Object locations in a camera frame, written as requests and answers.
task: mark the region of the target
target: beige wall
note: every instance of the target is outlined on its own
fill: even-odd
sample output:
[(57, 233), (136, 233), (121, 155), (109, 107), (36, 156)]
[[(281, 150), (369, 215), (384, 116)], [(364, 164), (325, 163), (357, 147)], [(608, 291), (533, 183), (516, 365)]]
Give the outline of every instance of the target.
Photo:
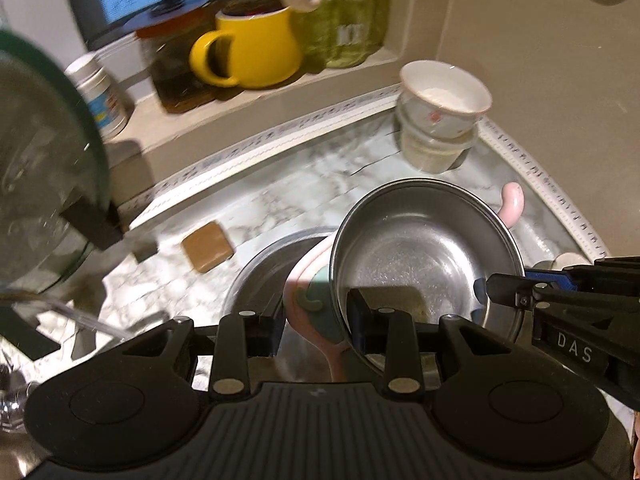
[(640, 254), (640, 0), (613, 1), (452, 0), (438, 56), (485, 81), (615, 255)]

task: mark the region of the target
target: decorative tile border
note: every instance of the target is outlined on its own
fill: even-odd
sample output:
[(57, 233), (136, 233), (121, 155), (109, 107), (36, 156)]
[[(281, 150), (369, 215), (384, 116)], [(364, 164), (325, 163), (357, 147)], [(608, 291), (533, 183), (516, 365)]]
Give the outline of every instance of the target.
[[(272, 156), (395, 107), (399, 92), (400, 85), (389, 86), (265, 130), (174, 174), (124, 203), (118, 211), (124, 218), (138, 214), (130, 223), (130, 229), (135, 229), (196, 193)], [(489, 147), (529, 182), (589, 259), (609, 255), (592, 225), (523, 147), (486, 118), (479, 133)]]
[(580, 245), (588, 259), (593, 261), (609, 256), (609, 250), (589, 221), (523, 147), (487, 118), (482, 121), (480, 138), (526, 179)]

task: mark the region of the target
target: screw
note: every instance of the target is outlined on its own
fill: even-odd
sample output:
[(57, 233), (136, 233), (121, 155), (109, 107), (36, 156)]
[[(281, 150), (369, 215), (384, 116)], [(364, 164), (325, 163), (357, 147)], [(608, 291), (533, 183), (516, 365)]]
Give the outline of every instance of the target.
[(213, 383), (213, 391), (220, 395), (235, 395), (244, 390), (244, 383), (239, 379), (231, 377), (218, 379)]
[(387, 386), (396, 394), (414, 394), (420, 389), (420, 383), (411, 377), (396, 377)]

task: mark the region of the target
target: soap bar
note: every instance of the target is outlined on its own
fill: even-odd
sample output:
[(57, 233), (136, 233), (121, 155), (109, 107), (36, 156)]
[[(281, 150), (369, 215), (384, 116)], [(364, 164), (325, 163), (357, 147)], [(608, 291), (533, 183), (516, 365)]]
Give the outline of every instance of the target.
[(182, 248), (193, 268), (201, 274), (209, 272), (234, 255), (225, 234), (215, 222), (210, 222), (188, 235), (182, 241)]

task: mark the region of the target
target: black mount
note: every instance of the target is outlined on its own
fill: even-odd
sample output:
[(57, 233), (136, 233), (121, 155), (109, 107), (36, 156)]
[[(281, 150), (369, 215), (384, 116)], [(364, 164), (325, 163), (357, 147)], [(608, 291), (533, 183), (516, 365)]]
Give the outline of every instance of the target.
[[(488, 290), (508, 295), (501, 278)], [(514, 302), (525, 283), (537, 297), (518, 281)], [(52, 456), (31, 478), (604, 478), (591, 457), (609, 410), (583, 378), (458, 316), (416, 326), (357, 290), (349, 303), (353, 347), (386, 356), (372, 383), (251, 392), (248, 358), (277, 352), (281, 303), (217, 326), (174, 319), (34, 391), (26, 427)], [(434, 392), (420, 352), (436, 355)], [(208, 392), (191, 387), (201, 355), (213, 355)]]
[(494, 274), (492, 301), (531, 310), (532, 344), (634, 410), (640, 410), (640, 258), (592, 266)]

